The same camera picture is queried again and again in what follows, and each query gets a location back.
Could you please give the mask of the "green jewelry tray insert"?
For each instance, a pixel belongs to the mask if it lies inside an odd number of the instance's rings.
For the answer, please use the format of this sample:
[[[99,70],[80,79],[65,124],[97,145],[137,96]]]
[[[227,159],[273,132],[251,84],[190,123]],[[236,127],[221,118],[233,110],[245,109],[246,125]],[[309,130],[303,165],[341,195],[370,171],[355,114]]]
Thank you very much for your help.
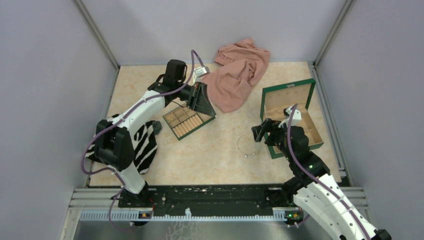
[[[167,112],[162,118],[179,141],[215,119],[215,117],[191,110],[185,104]]]

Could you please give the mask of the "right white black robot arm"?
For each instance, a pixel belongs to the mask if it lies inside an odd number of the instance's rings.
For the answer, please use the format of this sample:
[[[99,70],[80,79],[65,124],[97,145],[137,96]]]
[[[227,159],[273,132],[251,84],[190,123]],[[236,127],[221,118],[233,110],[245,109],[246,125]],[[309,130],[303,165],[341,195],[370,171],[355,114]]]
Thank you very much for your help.
[[[385,229],[371,224],[349,200],[327,165],[309,147],[300,126],[279,127],[267,118],[251,128],[255,142],[265,140],[287,159],[294,176],[282,185],[281,199],[287,206],[307,212],[333,240],[390,240]]]

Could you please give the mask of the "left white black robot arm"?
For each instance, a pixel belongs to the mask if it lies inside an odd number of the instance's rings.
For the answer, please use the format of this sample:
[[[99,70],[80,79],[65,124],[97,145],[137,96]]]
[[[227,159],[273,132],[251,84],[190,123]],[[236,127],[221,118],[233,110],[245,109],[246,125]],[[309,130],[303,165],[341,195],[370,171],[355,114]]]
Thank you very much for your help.
[[[105,164],[122,180],[124,190],[130,193],[130,200],[138,207],[149,203],[148,184],[136,166],[142,159],[142,146],[147,145],[148,133],[153,132],[149,120],[170,102],[180,99],[188,109],[215,117],[216,112],[208,97],[206,83],[196,81],[190,85],[187,65],[181,60],[170,60],[165,69],[145,94],[128,110],[114,117],[101,120],[96,126],[96,135],[90,150],[94,161]]]

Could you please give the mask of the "silver pearl bangle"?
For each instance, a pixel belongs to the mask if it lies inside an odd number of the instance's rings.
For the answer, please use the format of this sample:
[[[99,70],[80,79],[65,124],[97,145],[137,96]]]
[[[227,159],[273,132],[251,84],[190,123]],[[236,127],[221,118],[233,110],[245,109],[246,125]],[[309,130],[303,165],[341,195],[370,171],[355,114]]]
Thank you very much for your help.
[[[237,140],[237,148],[245,158],[248,158],[260,152],[261,143],[256,142],[252,134],[243,134]]]

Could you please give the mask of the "dark teal small pouch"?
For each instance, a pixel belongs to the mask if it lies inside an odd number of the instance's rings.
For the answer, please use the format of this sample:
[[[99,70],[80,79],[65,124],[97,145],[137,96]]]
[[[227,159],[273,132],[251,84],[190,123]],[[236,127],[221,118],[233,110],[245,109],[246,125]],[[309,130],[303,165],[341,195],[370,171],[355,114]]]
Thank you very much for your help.
[[[152,129],[153,129],[154,135],[155,136],[158,135],[161,132],[161,130],[162,130],[162,124],[161,124],[161,122],[158,121],[158,120],[153,120],[152,121]]]

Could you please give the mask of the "pink cloth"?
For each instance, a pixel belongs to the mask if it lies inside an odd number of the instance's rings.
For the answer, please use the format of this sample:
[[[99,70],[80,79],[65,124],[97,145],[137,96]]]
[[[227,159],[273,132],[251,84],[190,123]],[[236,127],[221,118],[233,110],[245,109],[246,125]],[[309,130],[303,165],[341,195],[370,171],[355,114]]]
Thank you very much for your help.
[[[245,38],[219,48],[215,71],[202,78],[209,100],[223,113],[238,110],[268,69],[271,53]]]

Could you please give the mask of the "zebra print pouch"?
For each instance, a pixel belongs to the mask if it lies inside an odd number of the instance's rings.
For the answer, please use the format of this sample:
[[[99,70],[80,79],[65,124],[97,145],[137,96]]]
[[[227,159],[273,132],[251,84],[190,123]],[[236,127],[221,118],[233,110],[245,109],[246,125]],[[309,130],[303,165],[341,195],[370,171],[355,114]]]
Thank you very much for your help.
[[[132,162],[140,175],[145,174],[149,170],[158,151],[158,144],[156,135],[153,133],[152,121],[153,120],[147,121],[133,135],[136,146],[134,149],[135,158]]]

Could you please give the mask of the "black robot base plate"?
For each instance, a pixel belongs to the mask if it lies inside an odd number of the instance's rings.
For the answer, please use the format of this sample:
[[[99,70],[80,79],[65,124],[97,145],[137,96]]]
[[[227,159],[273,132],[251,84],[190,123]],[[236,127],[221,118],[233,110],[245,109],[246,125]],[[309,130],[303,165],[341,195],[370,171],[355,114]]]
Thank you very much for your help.
[[[274,211],[297,211],[281,184],[151,185],[118,198],[120,208],[150,208],[155,217],[268,217]]]

